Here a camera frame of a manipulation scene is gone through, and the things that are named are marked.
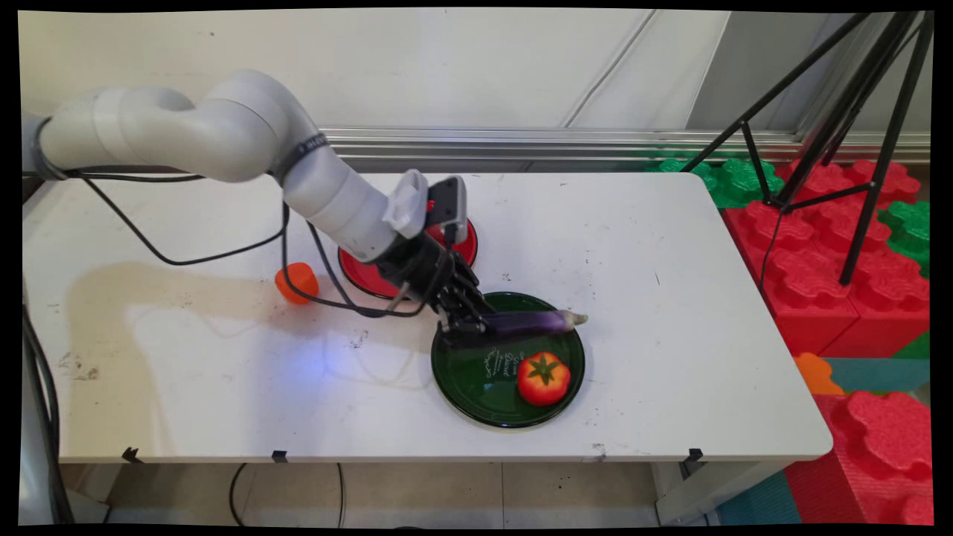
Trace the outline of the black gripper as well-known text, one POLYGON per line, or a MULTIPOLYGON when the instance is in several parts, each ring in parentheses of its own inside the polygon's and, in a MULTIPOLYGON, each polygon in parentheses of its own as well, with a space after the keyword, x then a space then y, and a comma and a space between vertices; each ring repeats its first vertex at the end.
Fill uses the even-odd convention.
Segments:
POLYGON ((463 338, 487 334, 487 318, 496 310, 479 291, 479 279, 462 254, 431 237, 398 240, 375 268, 389 284, 438 314, 438 334, 463 338))

